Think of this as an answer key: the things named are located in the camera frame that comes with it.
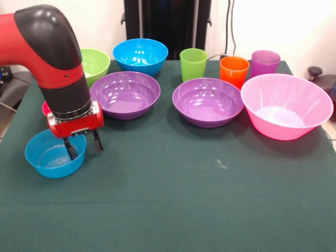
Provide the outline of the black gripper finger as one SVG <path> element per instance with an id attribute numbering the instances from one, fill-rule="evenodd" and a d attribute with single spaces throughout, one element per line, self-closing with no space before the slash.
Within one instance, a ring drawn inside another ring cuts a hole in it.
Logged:
<path id="1" fill-rule="evenodd" d="M 102 146 L 98 131 L 93 130 L 92 134 L 93 134 L 93 142 L 94 142 L 94 145 L 96 147 L 96 150 L 98 152 L 102 152 L 103 151 L 103 146 Z"/>
<path id="2" fill-rule="evenodd" d="M 69 142 L 69 140 L 68 140 L 67 137 L 63 138 L 63 141 L 64 141 L 64 145 L 65 145 L 65 147 L 67 149 L 67 152 L 68 152 L 70 158 L 72 160 L 76 159 L 77 156 L 78 156 L 78 154 L 77 154 L 76 149 L 74 148 L 74 146 L 71 145 L 71 143 Z"/>

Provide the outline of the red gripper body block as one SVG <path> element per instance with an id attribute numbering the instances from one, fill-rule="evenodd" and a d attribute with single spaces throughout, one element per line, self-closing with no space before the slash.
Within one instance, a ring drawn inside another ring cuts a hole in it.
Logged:
<path id="1" fill-rule="evenodd" d="M 47 114 L 49 129 L 57 138 L 66 138 L 83 131 L 94 131 L 104 125 L 101 106 L 98 101 L 93 101 L 89 112 L 71 120 L 57 119 L 52 112 Z"/>

